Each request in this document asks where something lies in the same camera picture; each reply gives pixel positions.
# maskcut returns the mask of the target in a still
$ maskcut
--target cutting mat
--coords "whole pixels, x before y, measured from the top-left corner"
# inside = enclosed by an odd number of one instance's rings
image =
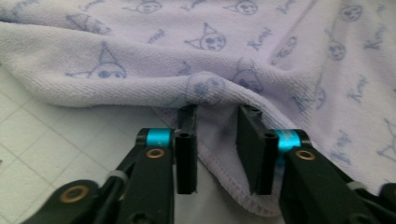
[[[21,223],[68,182],[104,183],[141,128],[166,125],[148,107],[47,105],[0,66],[0,224]],[[241,208],[199,163],[198,193],[176,195],[176,223],[283,223]]]

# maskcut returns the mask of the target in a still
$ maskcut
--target towel fold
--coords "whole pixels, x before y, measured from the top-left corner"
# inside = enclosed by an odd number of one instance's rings
[[[3,0],[0,63],[55,105],[147,105],[172,127],[198,104],[199,156],[247,210],[235,149],[236,107],[271,128],[301,128],[315,147],[377,193],[396,182],[396,4],[393,1]]]

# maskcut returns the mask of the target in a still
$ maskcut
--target black plastic part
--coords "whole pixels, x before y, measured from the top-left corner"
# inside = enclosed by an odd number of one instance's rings
[[[357,193],[312,147],[285,154],[280,208],[288,224],[378,224]]]
[[[238,107],[236,148],[250,193],[271,194],[279,137],[262,124],[262,112],[249,105]]]
[[[297,132],[298,136],[300,137],[301,147],[312,147],[311,140],[309,139],[308,134],[301,129],[293,129]]]
[[[388,183],[382,186],[379,199],[385,207],[396,213],[396,183]]]
[[[127,175],[130,175],[133,165],[137,160],[137,156],[140,154],[141,150],[146,147],[146,139],[149,133],[148,128],[141,129],[136,136],[134,148],[132,148],[125,158],[122,160],[117,170],[123,171]]]
[[[139,153],[121,203],[118,224],[173,223],[172,165],[169,148],[148,147]]]
[[[191,194],[197,187],[197,106],[187,105],[178,110],[178,130],[175,132],[177,193]]]
[[[91,223],[98,200],[98,185],[78,180],[55,190],[44,205],[22,224]]]

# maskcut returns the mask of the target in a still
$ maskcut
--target cartoon cat face print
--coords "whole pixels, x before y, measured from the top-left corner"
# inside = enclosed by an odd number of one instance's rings
[[[347,50],[343,44],[332,41],[329,46],[329,57],[335,61],[341,61],[346,56]]]
[[[236,71],[237,73],[233,78],[234,83],[250,89],[251,91],[262,91],[262,84],[257,78],[257,71],[252,60],[241,58],[237,63]]]
[[[190,76],[185,92],[186,101],[199,105],[215,105],[225,92],[225,82],[220,77]]]
[[[201,49],[220,51],[225,46],[225,36],[217,33],[204,35],[200,40]]]
[[[226,9],[229,9],[233,12],[239,12],[243,15],[253,15],[257,12],[258,7],[256,4],[254,4],[251,1],[248,0],[242,0],[239,1],[236,5],[225,7]]]
[[[207,23],[204,23],[204,26],[204,35],[201,38],[186,40],[185,43],[195,47],[196,49],[211,51],[222,50],[227,42],[225,36],[211,28]]]
[[[106,42],[103,43],[102,51],[99,56],[99,64],[97,64],[89,72],[67,73],[69,77],[79,78],[126,78],[125,69],[118,64],[117,59],[112,55],[107,47]]]
[[[117,63],[101,63],[93,68],[89,78],[114,78],[126,77],[125,71]]]
[[[240,2],[236,5],[236,8],[238,9],[238,11],[240,13],[245,14],[245,15],[253,15],[254,13],[257,12],[256,4],[254,4],[250,1]]]
[[[155,12],[159,9],[161,9],[163,5],[156,1],[145,1],[142,4],[140,4],[136,10],[141,13],[149,14],[152,12]]]
[[[363,12],[363,7],[362,6],[350,6],[350,7],[344,7],[341,9],[341,18],[344,21],[356,21],[360,16],[361,13]]]

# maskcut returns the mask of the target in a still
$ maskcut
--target towel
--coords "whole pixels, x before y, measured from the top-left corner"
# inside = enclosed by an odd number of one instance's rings
[[[199,157],[259,216],[235,146],[236,107],[315,148],[378,193],[396,182],[396,3],[391,0],[2,0],[0,63],[63,106],[152,106],[171,127],[198,104]]]

